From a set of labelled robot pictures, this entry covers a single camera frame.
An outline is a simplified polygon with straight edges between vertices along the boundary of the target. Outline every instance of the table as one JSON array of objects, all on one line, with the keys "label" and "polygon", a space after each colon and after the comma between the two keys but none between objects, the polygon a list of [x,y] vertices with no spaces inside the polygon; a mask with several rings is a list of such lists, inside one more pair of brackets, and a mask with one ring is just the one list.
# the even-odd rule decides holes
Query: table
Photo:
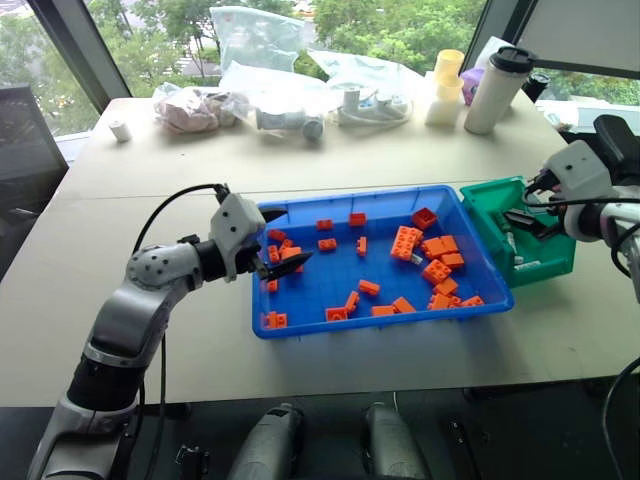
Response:
[{"label": "table", "polygon": [[[332,127],[320,151],[260,144],[248,132],[166,143],[145,123],[151,118],[149,107],[148,100],[139,99],[111,103],[0,283],[0,406],[55,403],[67,388],[99,307],[123,277],[141,225],[178,188],[225,180],[255,201],[415,183],[446,182],[459,189],[489,178],[531,174],[563,145],[522,94],[511,120],[526,126],[526,134],[511,122],[488,138],[460,126],[455,132],[425,131],[416,118],[378,137],[352,140],[366,155],[355,155],[358,149],[342,137],[346,134]],[[130,112],[134,140],[115,146],[106,119],[124,111]],[[354,156],[344,156],[342,146]],[[214,152],[222,150],[231,157],[216,157]],[[204,156],[207,151],[210,158]],[[386,155],[393,151],[390,164]],[[181,163],[183,158],[188,164]],[[154,160],[157,165],[151,168]],[[433,168],[439,164],[441,169]],[[265,177],[254,167],[262,175],[271,172],[269,182],[260,181]],[[157,219],[147,243],[170,243],[189,233],[206,237],[215,208],[211,195],[180,199]],[[573,275],[514,294],[516,307],[501,315],[265,341],[251,331],[250,277],[208,284],[172,315],[167,399],[587,378],[614,374],[637,354],[640,322],[633,289],[610,265],[602,244],[578,246]],[[158,399],[158,367],[156,357],[147,375],[151,402]]]}]

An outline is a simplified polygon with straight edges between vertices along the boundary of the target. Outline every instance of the black chair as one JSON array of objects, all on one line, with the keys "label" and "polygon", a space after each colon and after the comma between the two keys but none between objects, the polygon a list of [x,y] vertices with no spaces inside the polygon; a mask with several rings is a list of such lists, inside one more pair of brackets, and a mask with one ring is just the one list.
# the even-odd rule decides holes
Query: black chair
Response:
[{"label": "black chair", "polygon": [[0,88],[0,280],[68,168],[31,88]]}]

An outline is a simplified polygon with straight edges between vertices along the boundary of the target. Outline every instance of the clear plastic bag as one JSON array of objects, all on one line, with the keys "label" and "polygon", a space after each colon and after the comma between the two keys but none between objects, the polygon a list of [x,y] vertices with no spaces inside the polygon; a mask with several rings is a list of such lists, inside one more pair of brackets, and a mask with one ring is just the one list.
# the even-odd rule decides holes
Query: clear plastic bag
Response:
[{"label": "clear plastic bag", "polygon": [[425,88],[421,75],[399,63],[322,50],[309,55],[329,75],[327,87],[342,97],[335,112],[340,125],[404,123]]},{"label": "clear plastic bag", "polygon": [[217,87],[180,88],[164,83],[152,99],[162,126],[175,133],[217,130],[232,126],[236,120],[223,108],[229,94]]},{"label": "clear plastic bag", "polygon": [[325,114],[339,100],[317,78],[233,62],[220,81],[230,91],[225,108],[257,130],[278,137],[320,140]]},{"label": "clear plastic bag", "polygon": [[222,47],[223,72],[234,61],[293,72],[304,46],[303,21],[247,7],[211,8],[211,18]]}]

